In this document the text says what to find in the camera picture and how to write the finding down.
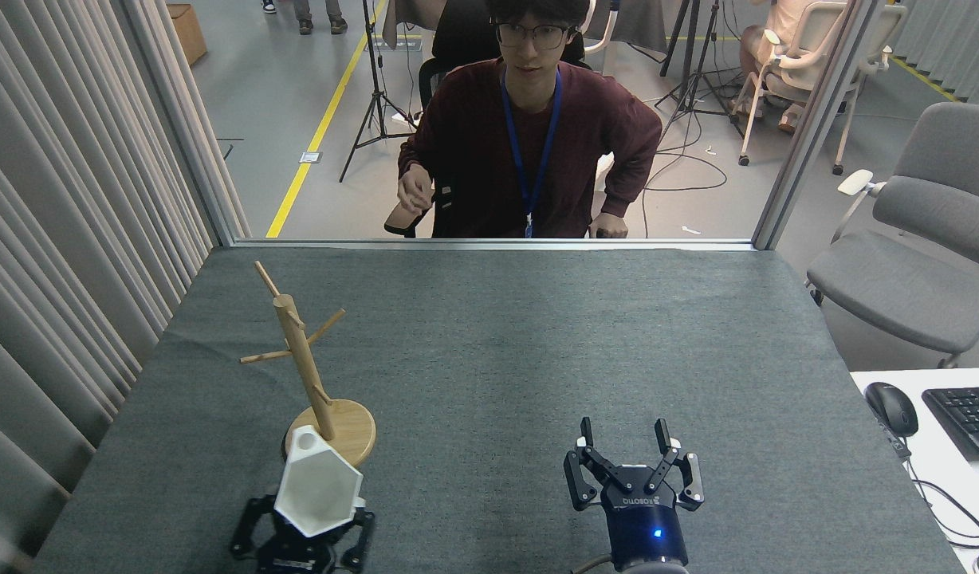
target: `cardboard box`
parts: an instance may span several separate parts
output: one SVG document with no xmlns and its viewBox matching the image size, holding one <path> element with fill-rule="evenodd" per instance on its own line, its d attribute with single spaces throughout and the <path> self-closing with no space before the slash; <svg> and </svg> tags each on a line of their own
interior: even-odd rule
<svg viewBox="0 0 979 574">
<path fill-rule="evenodd" d="M 171 21 L 174 23 L 177 39 L 181 42 L 184 59 L 187 59 L 188 65 L 193 65 L 206 53 L 206 41 L 202 39 L 202 30 L 199 29 L 199 19 L 195 17 L 195 8 L 191 7 L 191 4 L 167 4 L 167 11 L 170 12 Z"/>
</svg>

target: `black office chair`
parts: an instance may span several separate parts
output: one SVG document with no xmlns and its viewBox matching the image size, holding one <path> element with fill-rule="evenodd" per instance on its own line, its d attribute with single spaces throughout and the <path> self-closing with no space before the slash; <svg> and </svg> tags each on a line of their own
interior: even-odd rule
<svg viewBox="0 0 979 574">
<path fill-rule="evenodd" d="M 443 7 L 436 25 L 436 34 L 432 41 L 432 58 L 424 61 L 419 68 L 419 100 L 423 102 L 423 110 L 429 105 L 436 86 L 452 69 L 461 65 L 500 57 L 500 44 L 490 23 L 490 12 L 482 0 L 448 0 Z M 585 56 L 584 39 L 581 32 L 574 33 L 574 39 L 564 48 L 561 61 L 589 68 L 582 61 Z M 442 196 L 442 181 L 435 182 L 434 218 L 441 217 L 438 199 Z M 423 215 L 415 217 L 401 206 L 395 206 L 383 228 L 388 233 L 415 237 L 415 227 L 423 220 Z"/>
</svg>

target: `blue lanyard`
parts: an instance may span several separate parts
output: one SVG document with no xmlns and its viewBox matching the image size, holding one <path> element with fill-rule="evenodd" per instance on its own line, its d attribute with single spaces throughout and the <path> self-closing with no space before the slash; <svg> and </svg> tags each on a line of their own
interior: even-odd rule
<svg viewBox="0 0 979 574">
<path fill-rule="evenodd" d="M 504 117 L 507 117 L 507 135 L 511 137 L 511 153 L 514 155 L 514 166 L 518 168 L 518 185 L 521 187 L 521 199 L 525 203 L 525 238 L 533 236 L 533 208 L 540 200 L 540 191 L 543 189 L 543 178 L 547 174 L 547 163 L 550 160 L 550 149 L 552 148 L 552 138 L 556 133 L 556 121 L 560 119 L 561 102 L 561 83 L 560 70 L 556 70 L 556 83 L 554 84 L 554 109 L 550 116 L 550 128 L 547 130 L 547 141 L 543 146 L 543 159 L 540 159 L 540 170 L 536 174 L 536 185 L 529 193 L 529 180 L 525 178 L 525 161 L 521 159 L 521 150 L 518 149 L 518 134 L 514 131 L 514 116 L 511 113 L 511 98 L 507 95 L 507 87 L 504 80 L 507 79 L 507 69 L 504 68 L 504 76 L 500 79 L 500 94 L 504 97 Z"/>
</svg>

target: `black keyboard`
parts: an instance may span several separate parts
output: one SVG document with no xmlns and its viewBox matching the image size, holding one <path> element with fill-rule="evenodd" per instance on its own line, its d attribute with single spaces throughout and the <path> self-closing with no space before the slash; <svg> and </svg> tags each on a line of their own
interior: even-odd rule
<svg viewBox="0 0 979 574">
<path fill-rule="evenodd" d="M 979 461 L 979 387 L 928 389 L 922 399 L 968 461 Z"/>
</svg>

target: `wooden mug tree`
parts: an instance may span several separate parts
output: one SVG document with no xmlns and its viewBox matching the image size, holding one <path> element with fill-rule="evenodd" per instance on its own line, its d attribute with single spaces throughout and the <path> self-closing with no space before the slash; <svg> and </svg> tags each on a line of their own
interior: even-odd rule
<svg viewBox="0 0 979 574">
<path fill-rule="evenodd" d="M 329 395 L 326 395 L 309 346 L 344 316 L 344 309 L 333 313 L 333 316 L 318 331 L 306 337 L 305 323 L 301 322 L 293 298 L 277 289 L 259 261 L 256 261 L 256 271 L 259 272 L 260 277 L 263 277 L 263 283 L 273 294 L 273 307 L 277 312 L 277 319 L 281 321 L 281 329 L 285 332 L 288 348 L 278 352 L 264 352 L 262 355 L 243 356 L 239 362 L 248 364 L 255 363 L 257 360 L 292 356 L 301 376 L 301 385 L 304 386 L 311 404 L 311 407 L 302 411 L 290 425 L 288 435 L 285 437 L 285 452 L 290 448 L 293 430 L 312 425 L 319 430 L 323 440 L 348 461 L 348 464 L 358 468 L 358 465 L 368 457 L 376 441 L 376 421 L 366 407 L 355 403 L 354 400 L 330 399 Z"/>
</svg>

